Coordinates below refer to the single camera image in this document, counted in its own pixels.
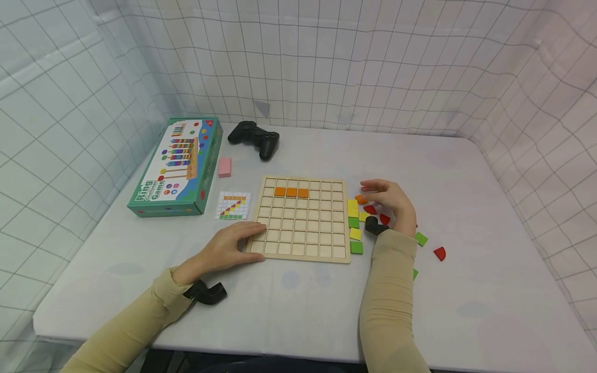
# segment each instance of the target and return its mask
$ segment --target red wooden piece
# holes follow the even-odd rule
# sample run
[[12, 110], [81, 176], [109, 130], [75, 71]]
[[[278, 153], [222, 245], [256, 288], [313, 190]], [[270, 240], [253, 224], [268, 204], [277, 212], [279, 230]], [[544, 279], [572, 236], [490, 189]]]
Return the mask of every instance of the red wooden piece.
[[435, 254], [435, 256], [437, 256], [439, 261], [444, 261], [444, 259], [446, 259], [446, 249], [444, 249], [443, 246], [433, 250], [433, 253]]
[[386, 216], [384, 214], [380, 214], [379, 215], [379, 220], [381, 220], [381, 223], [385, 226], [390, 225], [390, 217]]
[[371, 215], [377, 215], [377, 211], [375, 210], [373, 205], [365, 206], [365, 207], [363, 207], [363, 210], [365, 210], [366, 212], [369, 212]]

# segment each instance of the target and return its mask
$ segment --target white grid backdrop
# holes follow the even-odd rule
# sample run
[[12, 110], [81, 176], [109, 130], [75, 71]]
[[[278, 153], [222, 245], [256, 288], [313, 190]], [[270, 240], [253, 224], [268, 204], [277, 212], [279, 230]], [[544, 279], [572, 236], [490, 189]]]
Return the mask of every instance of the white grid backdrop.
[[471, 139], [597, 346], [596, 20], [592, 0], [0, 2], [5, 370], [60, 367], [32, 311], [171, 115]]

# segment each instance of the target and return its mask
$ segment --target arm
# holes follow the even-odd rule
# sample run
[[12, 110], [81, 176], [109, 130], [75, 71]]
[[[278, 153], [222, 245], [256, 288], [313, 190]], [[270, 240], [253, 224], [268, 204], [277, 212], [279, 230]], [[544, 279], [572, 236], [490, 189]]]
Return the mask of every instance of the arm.
[[180, 267], [166, 270], [139, 298], [96, 331], [62, 372], [124, 372], [162, 329], [189, 308], [191, 301], [183, 294], [200, 277], [264, 260], [261, 254], [240, 252], [236, 247], [240, 239], [264, 229], [263, 224], [243, 222], [216, 233], [201, 252]]
[[367, 368], [378, 372], [429, 372], [413, 339], [413, 265], [417, 251], [417, 217], [395, 183], [368, 180], [362, 190], [369, 201], [390, 207], [396, 216], [373, 250], [373, 262], [361, 304], [359, 331]]

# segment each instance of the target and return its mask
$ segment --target black wrist strap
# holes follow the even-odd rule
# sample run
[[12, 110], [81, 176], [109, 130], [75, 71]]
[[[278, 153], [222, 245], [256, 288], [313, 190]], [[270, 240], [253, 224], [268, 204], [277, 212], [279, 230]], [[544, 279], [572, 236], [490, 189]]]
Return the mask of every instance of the black wrist strap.
[[210, 305], [216, 304], [228, 296], [221, 282], [207, 288], [205, 282], [201, 280], [195, 282], [183, 295], [190, 300]]
[[365, 230], [368, 231], [369, 233], [379, 236], [380, 234], [382, 234], [383, 232], [385, 232], [388, 229], [390, 229], [390, 227], [388, 227], [384, 224], [379, 224], [377, 222], [377, 217], [375, 217], [373, 215], [371, 215], [371, 216], [367, 217], [367, 219], [365, 219]]

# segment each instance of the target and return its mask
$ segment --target game box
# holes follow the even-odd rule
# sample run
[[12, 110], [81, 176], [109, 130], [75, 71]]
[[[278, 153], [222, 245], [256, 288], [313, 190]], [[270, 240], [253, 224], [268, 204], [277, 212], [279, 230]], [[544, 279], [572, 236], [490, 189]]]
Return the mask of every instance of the game box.
[[142, 218], [203, 214], [222, 133], [218, 118], [171, 118], [127, 207]]

